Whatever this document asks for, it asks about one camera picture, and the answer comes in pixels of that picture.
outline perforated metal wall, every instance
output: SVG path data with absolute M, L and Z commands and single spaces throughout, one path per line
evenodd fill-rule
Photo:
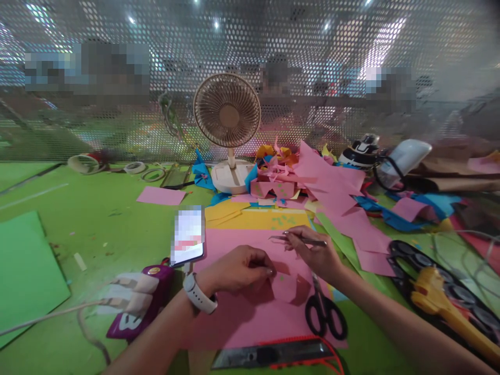
M 498 24 L 498 7 L 486 0 L 3 0 L 0 160 L 104 149 L 119 161 L 188 162 L 194 144 L 206 160 L 223 159 L 192 113 L 198 85 L 220 72 L 245 78 L 261 102 L 260 129 L 237 156 L 276 136 L 280 145 L 304 139 L 336 153 L 366 132 L 383 145 L 462 136 L 463 117 L 498 97 Z M 95 47 L 108 44 L 121 52 Z M 69 78 L 81 77 L 71 62 L 89 45 L 101 52 L 81 59 L 100 69 L 97 80 L 75 90 Z M 145 59 L 133 45 L 146 46 Z M 46 63 L 33 70 L 25 54 Z M 122 86 L 103 90 L 116 83 L 117 66 L 126 68 Z M 127 96 L 144 85 L 145 100 Z M 157 103 L 165 90 L 187 142 L 165 130 Z M 468 129 L 500 138 L 488 118 Z

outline phone screen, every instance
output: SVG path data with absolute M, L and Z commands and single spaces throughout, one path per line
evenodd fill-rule
M 201 258 L 205 248 L 205 210 L 203 206 L 183 207 L 175 216 L 175 233 L 170 247 L 170 266 Z

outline tweezers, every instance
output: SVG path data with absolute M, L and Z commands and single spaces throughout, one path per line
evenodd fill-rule
M 304 242 L 306 245 L 313 245 L 313 246 L 326 246 L 327 243 L 325 241 L 319 241 L 319 240 L 310 240 L 310 239 L 305 239 L 304 237 L 299 237 L 302 242 Z M 282 240 L 282 241 L 288 241 L 288 239 L 285 236 L 271 236 L 268 238 L 270 239 L 276 239 L 276 240 Z

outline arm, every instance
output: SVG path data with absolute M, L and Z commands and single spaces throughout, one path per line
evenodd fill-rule
M 322 279 L 344 293 L 384 331 L 424 373 L 496 374 L 488 365 L 429 323 L 393 301 L 346 268 L 332 240 L 311 228 L 289 229 L 287 250 L 295 249 Z M 326 241 L 309 249 L 298 236 Z
M 267 254 L 250 246 L 238 246 L 196 275 L 207 296 L 236 291 L 276 272 Z M 198 315 L 181 290 L 149 327 L 106 369 L 105 374 L 165 374 L 179 350 L 184 334 Z

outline white watch strap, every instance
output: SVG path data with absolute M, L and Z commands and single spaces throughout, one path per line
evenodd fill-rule
M 187 297 L 193 303 L 193 305 L 200 311 L 203 311 L 204 313 L 210 315 L 217 307 L 217 298 L 215 297 L 215 295 L 213 295 L 213 301 L 212 299 L 207 297 L 205 293 L 202 292 L 202 290 L 196 283 L 195 275 L 196 273 L 194 272 L 187 275 L 182 286 L 184 287 Z

